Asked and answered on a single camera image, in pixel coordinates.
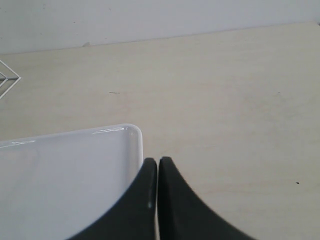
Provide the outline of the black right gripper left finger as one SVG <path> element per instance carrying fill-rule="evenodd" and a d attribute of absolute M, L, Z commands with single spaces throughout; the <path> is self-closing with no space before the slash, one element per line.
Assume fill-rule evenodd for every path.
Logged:
<path fill-rule="evenodd" d="M 72 240 L 154 240 L 158 168 L 146 158 L 121 198 Z"/>

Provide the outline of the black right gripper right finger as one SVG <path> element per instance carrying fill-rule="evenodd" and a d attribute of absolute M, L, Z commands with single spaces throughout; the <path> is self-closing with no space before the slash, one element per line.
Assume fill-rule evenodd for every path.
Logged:
<path fill-rule="evenodd" d="M 161 240 L 253 239 L 209 208 L 168 156 L 159 161 L 157 215 Z"/>

